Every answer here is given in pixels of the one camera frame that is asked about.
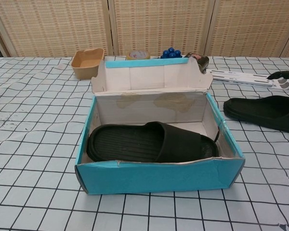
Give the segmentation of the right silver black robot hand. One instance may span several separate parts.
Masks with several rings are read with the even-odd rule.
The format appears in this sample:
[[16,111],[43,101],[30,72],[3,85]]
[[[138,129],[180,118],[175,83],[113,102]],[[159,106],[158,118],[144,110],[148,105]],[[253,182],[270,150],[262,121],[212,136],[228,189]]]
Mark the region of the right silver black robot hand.
[[284,79],[289,79],[289,70],[287,71],[277,71],[272,73],[267,77],[267,79],[272,80],[272,79],[279,79],[279,78],[284,78]]

